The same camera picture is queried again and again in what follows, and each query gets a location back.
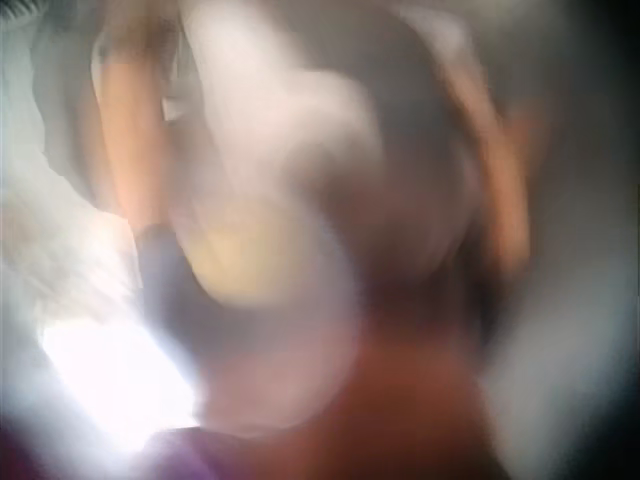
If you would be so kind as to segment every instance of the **bright light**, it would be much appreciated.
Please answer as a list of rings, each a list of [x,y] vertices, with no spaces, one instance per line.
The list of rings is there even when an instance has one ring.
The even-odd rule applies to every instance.
[[[154,433],[194,426],[194,395],[171,361],[135,322],[65,322],[43,347],[79,404],[125,452]]]

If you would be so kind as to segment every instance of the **person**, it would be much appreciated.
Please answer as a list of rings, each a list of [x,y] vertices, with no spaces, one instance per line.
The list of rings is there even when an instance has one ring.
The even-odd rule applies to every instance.
[[[372,2],[188,3],[219,158],[215,173],[198,170],[214,192],[190,184],[172,218],[154,46],[174,24],[137,6],[146,28],[111,24],[107,157],[138,239],[149,320],[205,392],[203,428],[152,442],[146,475],[501,478],[464,348],[477,307],[468,264],[509,278],[526,258],[526,203],[516,166],[493,163],[499,152],[504,167],[509,152],[488,96],[464,75],[443,82],[452,70]],[[265,58],[270,44],[247,41],[256,31],[293,53]],[[252,46],[255,63],[242,68],[246,57],[230,57],[221,32],[231,51]],[[239,65],[235,78],[252,95],[231,95],[229,74],[220,81],[229,90],[207,97],[216,81],[207,67],[220,59]],[[251,89],[258,81],[268,94]],[[261,105],[286,115],[264,116]],[[340,115],[344,105],[352,116]],[[320,135],[292,133],[291,148],[285,133],[296,125]]]

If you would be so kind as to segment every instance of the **purple fabric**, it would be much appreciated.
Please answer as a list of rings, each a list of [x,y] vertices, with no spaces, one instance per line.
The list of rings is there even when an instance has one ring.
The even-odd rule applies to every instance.
[[[198,429],[161,433],[152,438],[138,463],[140,480],[241,480],[208,453],[206,433]]]

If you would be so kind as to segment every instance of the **hair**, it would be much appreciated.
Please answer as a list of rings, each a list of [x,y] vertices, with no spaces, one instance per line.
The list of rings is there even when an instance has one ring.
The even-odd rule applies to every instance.
[[[430,317],[451,314],[445,310],[466,295],[463,257],[479,250],[481,199],[472,137],[437,59],[409,25],[373,2],[273,4],[308,67],[356,81],[377,117],[383,175],[369,182],[361,171],[326,169],[310,195],[345,244],[365,301],[379,309],[412,298],[430,304]]]

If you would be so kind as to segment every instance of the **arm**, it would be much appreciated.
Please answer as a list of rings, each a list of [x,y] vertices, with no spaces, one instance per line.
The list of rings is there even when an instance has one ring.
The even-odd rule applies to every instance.
[[[171,30],[168,2],[112,1],[112,51],[102,79],[100,118],[107,170],[134,234],[166,220],[168,140],[162,113],[160,47]]]

